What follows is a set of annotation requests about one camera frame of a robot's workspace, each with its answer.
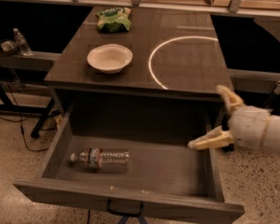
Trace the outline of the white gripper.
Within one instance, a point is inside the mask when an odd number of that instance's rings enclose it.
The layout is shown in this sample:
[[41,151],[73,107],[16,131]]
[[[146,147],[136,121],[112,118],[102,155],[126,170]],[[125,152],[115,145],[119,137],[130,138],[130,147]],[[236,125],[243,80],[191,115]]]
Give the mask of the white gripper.
[[207,134],[188,142],[188,147],[195,150],[226,147],[235,142],[237,146],[260,149],[265,130],[270,119],[266,109],[245,105],[244,100],[234,91],[224,85],[216,86],[217,94],[222,99],[229,119],[229,131],[223,131],[221,126]]

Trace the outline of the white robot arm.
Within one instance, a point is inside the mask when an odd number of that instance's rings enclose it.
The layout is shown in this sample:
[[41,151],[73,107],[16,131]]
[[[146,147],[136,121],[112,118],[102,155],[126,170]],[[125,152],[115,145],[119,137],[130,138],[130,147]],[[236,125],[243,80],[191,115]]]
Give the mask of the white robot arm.
[[267,109],[246,105],[244,100],[224,85],[217,85],[230,116],[227,131],[221,126],[188,142],[195,150],[226,147],[234,143],[240,147],[266,149],[280,155],[280,116],[272,115]]

